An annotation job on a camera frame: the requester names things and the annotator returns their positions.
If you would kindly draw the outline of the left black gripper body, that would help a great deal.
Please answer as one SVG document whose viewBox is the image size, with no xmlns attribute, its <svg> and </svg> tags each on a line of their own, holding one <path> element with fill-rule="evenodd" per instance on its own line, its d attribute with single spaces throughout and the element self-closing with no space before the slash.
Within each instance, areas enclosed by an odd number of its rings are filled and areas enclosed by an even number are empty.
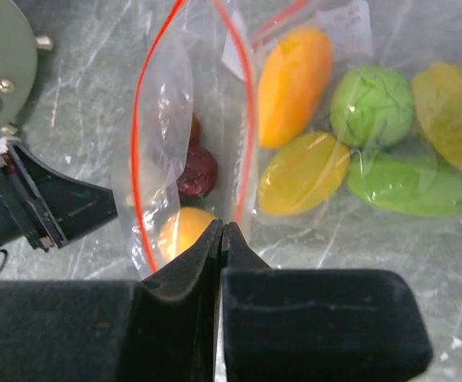
<svg viewBox="0 0 462 382">
<path fill-rule="evenodd" d="M 0 139 L 0 253 L 20 237 L 43 251 L 64 242 L 64 233 L 33 179 L 33 170 L 41 167 L 20 139 Z"/>
</svg>

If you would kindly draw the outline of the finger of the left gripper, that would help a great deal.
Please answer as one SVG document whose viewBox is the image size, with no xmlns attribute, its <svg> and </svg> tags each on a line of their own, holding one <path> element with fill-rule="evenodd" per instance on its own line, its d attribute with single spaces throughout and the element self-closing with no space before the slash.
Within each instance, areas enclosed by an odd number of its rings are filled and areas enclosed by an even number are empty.
<svg viewBox="0 0 462 382">
<path fill-rule="evenodd" d="M 28 193 L 25 203 L 53 246 L 63 248 L 117 218 L 110 189 L 53 170 L 21 143 L 10 147 L 10 157 Z"/>
</svg>

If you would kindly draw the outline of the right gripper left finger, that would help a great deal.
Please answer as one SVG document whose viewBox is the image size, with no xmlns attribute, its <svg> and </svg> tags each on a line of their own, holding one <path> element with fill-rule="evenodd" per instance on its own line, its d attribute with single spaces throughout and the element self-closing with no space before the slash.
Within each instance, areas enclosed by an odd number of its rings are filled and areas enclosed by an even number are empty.
<svg viewBox="0 0 462 382">
<path fill-rule="evenodd" d="M 0 281 L 0 381 L 212 381 L 223 223 L 141 282 Z"/>
</svg>

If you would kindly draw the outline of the clear zip bag red seal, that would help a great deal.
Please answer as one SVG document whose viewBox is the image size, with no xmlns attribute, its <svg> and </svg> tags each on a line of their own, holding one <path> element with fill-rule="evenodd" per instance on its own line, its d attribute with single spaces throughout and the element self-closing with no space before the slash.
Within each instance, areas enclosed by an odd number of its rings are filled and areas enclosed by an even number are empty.
<svg viewBox="0 0 462 382">
<path fill-rule="evenodd" d="M 167 264 L 158 246 L 164 223 L 183 207 L 250 231 L 256 166 L 256 65 L 239 1 L 176 1 L 149 37 L 117 137 L 112 187 L 126 252 L 141 277 Z M 207 197 L 178 192 L 188 148 L 218 163 Z"/>
</svg>

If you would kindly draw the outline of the fake orange fruit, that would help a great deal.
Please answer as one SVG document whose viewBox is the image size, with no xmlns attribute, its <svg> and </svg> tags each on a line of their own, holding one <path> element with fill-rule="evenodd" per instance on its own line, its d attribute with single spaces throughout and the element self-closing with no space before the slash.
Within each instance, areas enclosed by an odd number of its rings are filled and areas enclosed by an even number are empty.
<svg viewBox="0 0 462 382">
<path fill-rule="evenodd" d="M 190 248 L 215 219 L 204 210 L 183 207 L 162 226 L 158 246 L 165 262 L 170 262 Z"/>
</svg>

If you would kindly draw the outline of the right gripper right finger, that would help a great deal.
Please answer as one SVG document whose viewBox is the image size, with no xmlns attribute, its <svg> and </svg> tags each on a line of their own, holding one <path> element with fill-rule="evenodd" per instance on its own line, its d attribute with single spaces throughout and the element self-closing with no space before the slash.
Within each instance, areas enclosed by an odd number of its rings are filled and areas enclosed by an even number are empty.
<svg viewBox="0 0 462 382">
<path fill-rule="evenodd" d="M 229 381 L 408 381 L 428 369 L 433 347 L 400 275 L 273 269 L 234 223 L 222 249 Z"/>
</svg>

